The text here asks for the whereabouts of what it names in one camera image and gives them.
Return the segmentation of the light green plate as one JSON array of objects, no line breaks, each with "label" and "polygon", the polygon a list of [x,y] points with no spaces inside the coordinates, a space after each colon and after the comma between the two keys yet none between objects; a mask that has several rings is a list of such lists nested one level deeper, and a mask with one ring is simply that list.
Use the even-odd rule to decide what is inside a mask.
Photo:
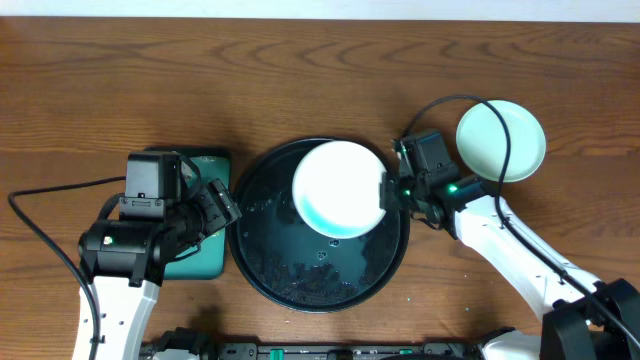
[{"label": "light green plate", "polygon": [[[507,125],[511,144],[505,182],[518,182],[531,176],[546,154],[544,130],[526,108],[505,100],[489,103]],[[485,179],[497,181],[506,151],[507,137],[497,115],[483,104],[471,107],[456,130],[456,146],[467,167]]]}]

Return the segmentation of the white plate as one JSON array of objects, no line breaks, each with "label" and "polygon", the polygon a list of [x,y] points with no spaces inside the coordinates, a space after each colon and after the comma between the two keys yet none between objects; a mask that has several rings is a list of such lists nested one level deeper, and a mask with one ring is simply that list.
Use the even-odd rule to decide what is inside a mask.
[{"label": "white plate", "polygon": [[373,230],[386,211],[380,185],[386,168],[369,148],[331,140],[314,147],[296,167],[292,180],[295,208],[314,231],[351,239]]}]

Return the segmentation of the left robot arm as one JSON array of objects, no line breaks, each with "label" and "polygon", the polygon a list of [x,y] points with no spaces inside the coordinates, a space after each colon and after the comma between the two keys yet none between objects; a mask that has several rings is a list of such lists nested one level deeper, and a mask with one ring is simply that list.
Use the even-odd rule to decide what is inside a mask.
[{"label": "left robot arm", "polygon": [[218,179],[128,180],[82,234],[78,252],[87,285],[80,292],[76,359],[136,359],[165,280],[207,279],[221,259],[208,241],[240,217]]}]

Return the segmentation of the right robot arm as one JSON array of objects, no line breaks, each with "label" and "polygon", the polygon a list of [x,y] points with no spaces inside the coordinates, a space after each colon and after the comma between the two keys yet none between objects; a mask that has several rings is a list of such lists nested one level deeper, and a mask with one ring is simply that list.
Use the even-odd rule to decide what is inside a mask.
[{"label": "right robot arm", "polygon": [[486,259],[542,322],[538,336],[497,330],[468,346],[468,359],[636,359],[639,293],[563,257],[482,178],[459,174],[437,131],[395,141],[399,173],[381,183],[380,203],[444,230]]}]

